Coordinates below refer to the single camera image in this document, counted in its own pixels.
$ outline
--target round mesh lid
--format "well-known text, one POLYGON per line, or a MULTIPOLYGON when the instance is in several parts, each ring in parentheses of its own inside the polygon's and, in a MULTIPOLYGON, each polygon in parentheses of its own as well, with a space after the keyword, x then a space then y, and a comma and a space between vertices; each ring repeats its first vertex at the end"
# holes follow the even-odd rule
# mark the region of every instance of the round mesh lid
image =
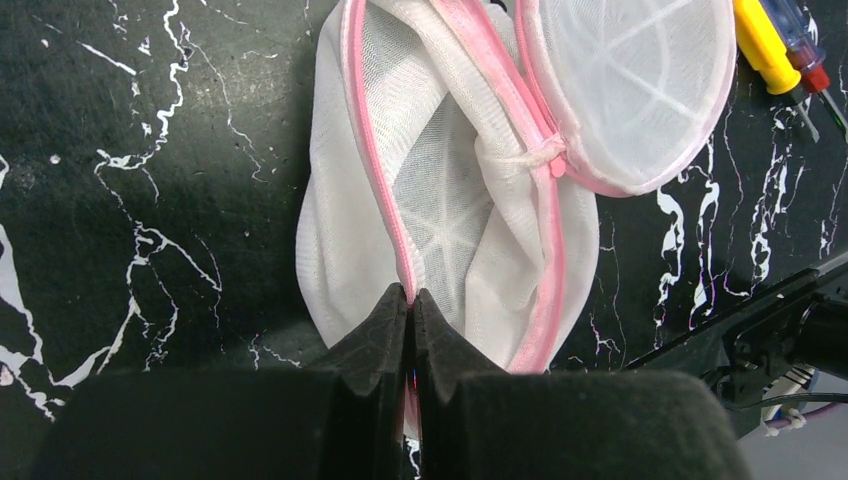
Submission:
POLYGON ((571 175, 607 195, 661 186, 700 151, 736 63, 731 0, 518 0, 535 83, 571 175))

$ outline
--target yellow screwdriver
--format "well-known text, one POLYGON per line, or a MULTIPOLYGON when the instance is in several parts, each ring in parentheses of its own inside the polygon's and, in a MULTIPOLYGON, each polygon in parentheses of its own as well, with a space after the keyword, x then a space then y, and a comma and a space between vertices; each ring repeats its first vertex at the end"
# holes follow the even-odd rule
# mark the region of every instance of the yellow screwdriver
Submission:
POLYGON ((786 46, 760 0, 733 0, 733 12, 742 54, 766 81, 768 92, 791 106, 804 120, 813 141, 818 142, 819 131, 803 106, 810 95, 801 84, 801 73, 786 57, 786 46))

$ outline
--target black marble surface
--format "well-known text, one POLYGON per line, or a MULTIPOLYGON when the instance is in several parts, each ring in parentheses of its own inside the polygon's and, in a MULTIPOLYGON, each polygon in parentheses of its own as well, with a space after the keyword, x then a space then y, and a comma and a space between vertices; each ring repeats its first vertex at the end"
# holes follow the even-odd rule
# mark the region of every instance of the black marble surface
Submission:
MULTIPOLYGON (((294 237, 335 0, 3 2, 0 476, 100 371, 296 368, 326 349, 294 237)), ((810 0, 848 107, 848 5, 810 0)), ((848 248, 848 147, 741 65, 709 145, 599 199, 602 252, 553 369, 618 369, 848 248)))

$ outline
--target tabletop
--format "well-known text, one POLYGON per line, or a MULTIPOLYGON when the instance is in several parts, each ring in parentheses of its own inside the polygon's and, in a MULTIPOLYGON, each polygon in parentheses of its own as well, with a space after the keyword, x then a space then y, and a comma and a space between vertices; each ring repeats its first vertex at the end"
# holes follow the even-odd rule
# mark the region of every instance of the tabletop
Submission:
MULTIPOLYGON (((4 2, 0 472, 26 471, 88 375, 326 351, 294 239, 335 3, 4 2)), ((805 12, 848 108, 848 4, 805 12)), ((740 61, 692 166, 599 198, 594 288, 551 368, 625 367, 848 248, 848 147, 815 99, 810 116, 817 144, 740 61)))

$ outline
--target pink zipper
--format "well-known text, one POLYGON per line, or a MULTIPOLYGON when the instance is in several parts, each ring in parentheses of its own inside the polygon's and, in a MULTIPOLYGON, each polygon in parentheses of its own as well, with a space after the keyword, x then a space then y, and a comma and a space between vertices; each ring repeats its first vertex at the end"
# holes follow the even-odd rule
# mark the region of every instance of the pink zipper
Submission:
MULTIPOLYGON (((549 138, 559 135, 547 106, 527 87, 482 4, 478 0, 431 0, 431 3, 493 87, 528 149, 536 150, 549 138)), ((554 353, 565 294, 565 248, 556 178, 565 173, 566 165, 563 155, 558 155, 548 166, 532 171, 541 186, 539 207, 544 218, 540 218, 539 233, 540 238, 547 239, 542 248, 550 263, 537 288, 530 324, 508 366, 511 372, 542 371, 554 353)))
POLYGON ((388 226, 389 236, 395 247, 398 276, 406 290, 406 301, 411 306, 418 295, 418 279, 415 276, 413 261, 406 243, 406 229, 397 204, 392 196, 377 154, 377 141, 368 112, 365 97, 365 65, 363 62, 363 43, 365 36, 365 7, 367 0, 348 0, 342 15, 342 65, 348 92, 348 105, 356 130, 360 154, 367 165, 373 190, 378 195, 378 204, 388 226))

